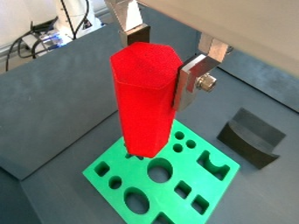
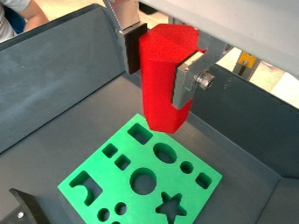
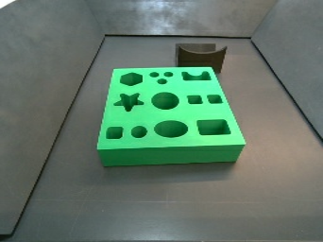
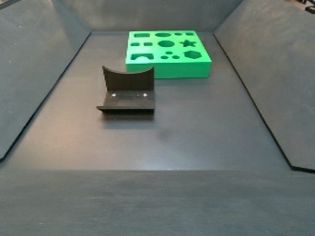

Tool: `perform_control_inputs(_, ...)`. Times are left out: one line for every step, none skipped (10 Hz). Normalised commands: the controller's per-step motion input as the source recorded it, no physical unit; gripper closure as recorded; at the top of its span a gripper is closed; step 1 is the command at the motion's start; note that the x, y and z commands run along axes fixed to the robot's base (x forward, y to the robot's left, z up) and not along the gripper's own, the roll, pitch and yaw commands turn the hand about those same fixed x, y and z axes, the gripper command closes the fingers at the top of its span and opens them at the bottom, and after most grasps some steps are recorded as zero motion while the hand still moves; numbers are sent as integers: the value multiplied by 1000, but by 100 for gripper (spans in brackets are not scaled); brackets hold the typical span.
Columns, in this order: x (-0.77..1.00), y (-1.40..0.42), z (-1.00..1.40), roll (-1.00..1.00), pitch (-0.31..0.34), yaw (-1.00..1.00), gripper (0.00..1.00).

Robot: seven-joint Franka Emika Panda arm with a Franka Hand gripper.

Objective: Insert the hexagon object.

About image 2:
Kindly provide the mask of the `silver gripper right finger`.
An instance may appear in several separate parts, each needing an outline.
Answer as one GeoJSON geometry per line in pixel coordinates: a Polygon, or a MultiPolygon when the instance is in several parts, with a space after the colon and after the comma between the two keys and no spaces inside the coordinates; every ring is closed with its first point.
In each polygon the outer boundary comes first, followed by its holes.
{"type": "Polygon", "coordinates": [[[201,32],[198,47],[205,52],[194,52],[176,67],[172,87],[172,105],[182,109],[193,99],[197,87],[209,89],[215,80],[209,69],[225,57],[233,46],[213,37],[205,31],[201,32]]]}

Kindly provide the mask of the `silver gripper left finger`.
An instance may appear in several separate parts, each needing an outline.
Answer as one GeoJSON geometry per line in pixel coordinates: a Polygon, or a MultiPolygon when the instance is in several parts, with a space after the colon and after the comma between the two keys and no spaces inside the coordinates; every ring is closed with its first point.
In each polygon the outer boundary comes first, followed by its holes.
{"type": "Polygon", "coordinates": [[[136,0],[103,0],[111,17],[123,51],[126,72],[140,69],[139,39],[147,33],[147,23],[139,17],[136,0]]]}

